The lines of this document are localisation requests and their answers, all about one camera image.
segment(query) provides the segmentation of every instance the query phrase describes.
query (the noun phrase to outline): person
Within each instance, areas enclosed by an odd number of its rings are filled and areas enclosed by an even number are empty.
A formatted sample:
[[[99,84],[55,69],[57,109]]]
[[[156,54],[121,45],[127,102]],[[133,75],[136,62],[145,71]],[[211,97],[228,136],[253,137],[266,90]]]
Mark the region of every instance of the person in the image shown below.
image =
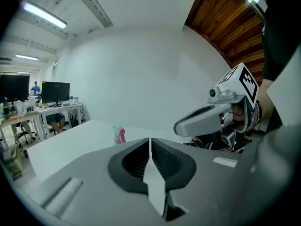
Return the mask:
[[[53,130],[55,130],[58,134],[62,133],[65,125],[65,116],[62,113],[48,115],[46,116],[46,120]]]
[[[262,35],[264,50],[264,68],[262,84],[259,88],[258,107],[255,107],[254,123],[247,128],[250,131],[260,120],[270,117],[267,132],[282,125],[279,114],[267,94],[267,89],[282,72],[301,41],[298,18],[298,0],[266,0],[265,27]],[[243,108],[233,107],[233,120],[244,123]]]
[[[34,96],[37,96],[39,93],[41,93],[41,89],[36,81],[34,82],[34,86],[31,88],[31,90],[33,90]]]
[[[35,141],[36,138],[32,135],[32,130],[30,129],[30,127],[28,125],[28,122],[27,121],[23,121],[23,122],[21,122],[21,124],[25,128],[25,130],[27,131],[27,133],[31,137],[31,139],[33,141]],[[21,150],[22,149],[22,143],[19,140],[19,136],[18,136],[18,133],[17,133],[16,126],[17,126],[17,124],[11,125],[11,129],[12,129],[12,131],[14,133],[15,142],[17,143],[18,148]]]

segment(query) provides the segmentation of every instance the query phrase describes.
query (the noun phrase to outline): floor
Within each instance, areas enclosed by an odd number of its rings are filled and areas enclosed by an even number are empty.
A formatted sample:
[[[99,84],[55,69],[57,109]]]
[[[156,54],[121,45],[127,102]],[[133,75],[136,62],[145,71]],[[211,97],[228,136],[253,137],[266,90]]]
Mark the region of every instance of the floor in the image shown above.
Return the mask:
[[[29,126],[32,130],[32,132],[35,132],[33,123],[29,123]],[[21,133],[21,128],[17,127],[17,132]],[[68,130],[70,127],[67,125],[64,127],[64,129]],[[3,133],[5,136],[5,139],[7,141],[7,144],[9,147],[13,147],[15,145],[15,139],[13,136],[13,132],[11,130],[11,126],[7,126],[3,128]],[[26,144],[25,137],[21,137],[19,141],[22,143],[23,151],[26,150],[28,147],[31,147],[40,141],[36,139],[35,141],[30,138],[29,135],[26,135],[28,144]],[[27,194],[29,194],[32,190],[34,190],[41,182],[38,180],[38,177],[36,176],[32,165],[30,163],[30,160],[28,158],[24,157],[24,170],[22,171],[22,177],[17,179],[13,182],[13,185],[19,187],[21,190],[25,191]]]

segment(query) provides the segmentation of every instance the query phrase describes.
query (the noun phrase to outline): desk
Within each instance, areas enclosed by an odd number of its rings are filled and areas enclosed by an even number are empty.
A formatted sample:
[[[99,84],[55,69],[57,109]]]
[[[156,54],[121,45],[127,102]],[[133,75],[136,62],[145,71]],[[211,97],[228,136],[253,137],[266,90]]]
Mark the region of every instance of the desk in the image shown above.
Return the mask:
[[[1,124],[0,124],[0,132],[2,134],[4,143],[5,143],[6,147],[7,147],[7,149],[8,149],[8,145],[7,145],[6,139],[4,138],[4,133],[2,131],[2,127],[13,125],[13,124],[16,124],[16,123],[19,123],[19,122],[23,122],[23,121],[26,121],[26,120],[30,120],[30,119],[33,119],[34,128],[36,130],[38,138],[41,141],[44,140],[44,138],[42,136],[43,132],[41,131],[42,130],[42,124],[39,123],[39,126],[37,127],[37,122],[40,122],[39,121],[39,119],[40,119],[39,113],[37,113],[37,112],[30,112],[30,113],[24,113],[24,114],[20,114],[20,115],[13,115],[9,119],[3,119],[1,121]]]
[[[45,128],[42,126],[44,138],[48,139],[51,137],[49,130],[48,130],[47,120],[46,120],[47,115],[52,115],[52,114],[61,113],[61,112],[75,109],[75,110],[77,110],[79,124],[81,124],[81,114],[80,114],[81,106],[82,106],[81,104],[77,104],[77,105],[69,105],[69,106],[62,106],[62,107],[50,107],[50,108],[45,108],[45,109],[39,108],[38,113],[40,114],[40,123],[41,123],[41,125],[44,124],[44,126],[45,126]]]
[[[172,130],[155,131],[134,127],[124,129],[127,142],[146,137],[163,138],[178,143],[191,141],[191,137],[180,137]],[[27,153],[38,179],[44,181],[78,157],[107,148],[113,143],[112,124],[87,121],[28,148]]]

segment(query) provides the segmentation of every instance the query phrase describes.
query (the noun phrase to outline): black screen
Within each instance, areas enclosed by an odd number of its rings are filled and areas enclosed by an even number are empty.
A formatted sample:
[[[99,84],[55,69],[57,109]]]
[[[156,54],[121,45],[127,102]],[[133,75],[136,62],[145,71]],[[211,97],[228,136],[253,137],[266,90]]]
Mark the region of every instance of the black screen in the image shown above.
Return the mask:
[[[4,97],[8,98],[8,102],[25,101],[28,95],[29,76],[0,75],[0,103],[4,102]]]
[[[70,83],[42,82],[43,104],[69,100]]]

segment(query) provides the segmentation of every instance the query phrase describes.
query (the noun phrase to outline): sticker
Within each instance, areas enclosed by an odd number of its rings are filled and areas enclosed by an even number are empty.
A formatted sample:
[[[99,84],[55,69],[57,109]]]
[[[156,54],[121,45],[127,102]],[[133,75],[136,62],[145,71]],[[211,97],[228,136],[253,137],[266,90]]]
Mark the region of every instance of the sticker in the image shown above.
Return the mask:
[[[229,70],[229,71],[224,75],[224,77],[221,79],[221,81],[218,83],[218,85],[221,84],[221,83],[224,83],[224,82],[228,81],[228,80],[231,78],[231,76],[234,74],[234,72],[236,71],[237,67],[238,67],[238,66],[236,66],[236,67],[234,67],[233,69]]]
[[[250,72],[245,67],[243,68],[243,71],[241,72],[239,81],[245,87],[248,95],[250,96],[250,99],[254,103],[258,86],[256,85],[256,82],[254,81]]]

